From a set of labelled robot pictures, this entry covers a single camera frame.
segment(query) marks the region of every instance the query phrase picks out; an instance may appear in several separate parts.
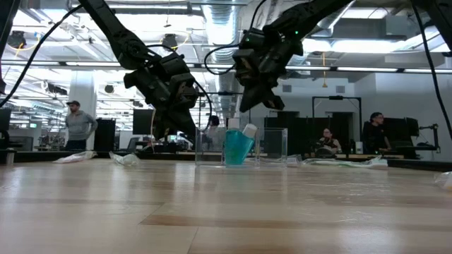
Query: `man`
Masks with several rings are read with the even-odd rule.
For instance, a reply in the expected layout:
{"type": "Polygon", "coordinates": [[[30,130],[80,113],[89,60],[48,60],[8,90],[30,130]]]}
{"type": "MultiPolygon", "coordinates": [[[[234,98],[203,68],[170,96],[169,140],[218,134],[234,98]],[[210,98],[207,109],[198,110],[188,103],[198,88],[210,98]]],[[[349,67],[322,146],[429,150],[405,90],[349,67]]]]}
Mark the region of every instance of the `man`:
{"type": "Polygon", "coordinates": [[[383,114],[375,112],[370,116],[370,124],[363,130],[364,144],[369,153],[391,150],[391,144],[384,133],[383,122],[383,114]]]}
{"type": "Polygon", "coordinates": [[[66,103],[71,113],[66,116],[66,127],[69,139],[66,150],[86,150],[86,140],[97,129],[97,121],[89,114],[80,110],[80,103],[72,101],[66,103]]]}

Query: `white cap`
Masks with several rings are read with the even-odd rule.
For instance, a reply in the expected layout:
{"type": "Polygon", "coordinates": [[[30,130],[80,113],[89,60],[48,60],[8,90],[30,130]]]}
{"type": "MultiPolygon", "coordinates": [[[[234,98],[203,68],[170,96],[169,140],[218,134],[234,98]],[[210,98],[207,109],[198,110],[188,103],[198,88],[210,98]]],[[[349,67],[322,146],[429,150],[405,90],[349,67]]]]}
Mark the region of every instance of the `white cap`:
{"type": "Polygon", "coordinates": [[[243,135],[248,138],[254,138],[256,135],[257,127],[254,124],[248,123],[243,130],[243,135]]]}
{"type": "Polygon", "coordinates": [[[240,119],[229,119],[227,121],[227,129],[228,130],[231,130],[231,129],[238,130],[238,129],[240,129],[240,119]]]}

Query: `baseball cap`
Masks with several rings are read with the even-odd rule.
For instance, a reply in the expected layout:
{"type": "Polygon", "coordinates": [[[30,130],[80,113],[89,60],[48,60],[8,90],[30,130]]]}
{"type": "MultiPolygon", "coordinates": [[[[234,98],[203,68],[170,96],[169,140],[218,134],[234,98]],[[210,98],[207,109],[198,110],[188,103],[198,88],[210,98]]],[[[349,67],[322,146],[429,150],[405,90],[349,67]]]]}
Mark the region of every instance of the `baseball cap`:
{"type": "Polygon", "coordinates": [[[77,101],[72,101],[72,102],[67,102],[66,105],[71,105],[71,104],[75,104],[76,106],[80,106],[80,102],[77,101]]]}

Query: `gray shirt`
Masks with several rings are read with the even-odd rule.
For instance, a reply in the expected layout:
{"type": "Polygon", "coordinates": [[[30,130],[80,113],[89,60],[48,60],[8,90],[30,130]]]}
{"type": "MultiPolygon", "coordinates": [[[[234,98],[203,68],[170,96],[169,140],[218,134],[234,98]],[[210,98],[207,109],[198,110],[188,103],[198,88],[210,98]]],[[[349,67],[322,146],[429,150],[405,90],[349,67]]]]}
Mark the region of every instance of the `gray shirt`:
{"type": "Polygon", "coordinates": [[[85,140],[97,129],[97,121],[79,110],[76,114],[70,113],[66,116],[66,127],[69,131],[69,140],[85,140]]]}

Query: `person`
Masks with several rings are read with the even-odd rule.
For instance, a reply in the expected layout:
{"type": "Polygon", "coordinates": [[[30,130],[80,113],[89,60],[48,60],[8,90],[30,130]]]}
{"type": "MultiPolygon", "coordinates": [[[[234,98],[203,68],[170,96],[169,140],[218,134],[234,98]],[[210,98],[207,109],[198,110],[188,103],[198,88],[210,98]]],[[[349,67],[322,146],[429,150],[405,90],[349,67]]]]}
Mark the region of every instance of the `person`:
{"type": "Polygon", "coordinates": [[[222,150],[222,142],[225,139],[225,130],[218,128],[220,118],[218,116],[209,117],[209,128],[205,131],[207,150],[219,152],[222,150]]]}
{"type": "Polygon", "coordinates": [[[320,144],[322,147],[331,149],[331,151],[335,154],[342,150],[340,147],[340,143],[337,139],[333,138],[333,134],[330,129],[325,128],[323,130],[323,137],[320,139],[320,144]]]}
{"type": "Polygon", "coordinates": [[[86,140],[97,129],[97,121],[89,114],[80,110],[79,102],[72,101],[66,104],[71,111],[66,116],[66,127],[69,132],[66,150],[86,150],[86,140]]]}
{"type": "Polygon", "coordinates": [[[374,112],[370,116],[370,124],[363,130],[364,146],[369,153],[388,152],[391,144],[386,137],[383,128],[384,116],[380,112],[374,112]]]}

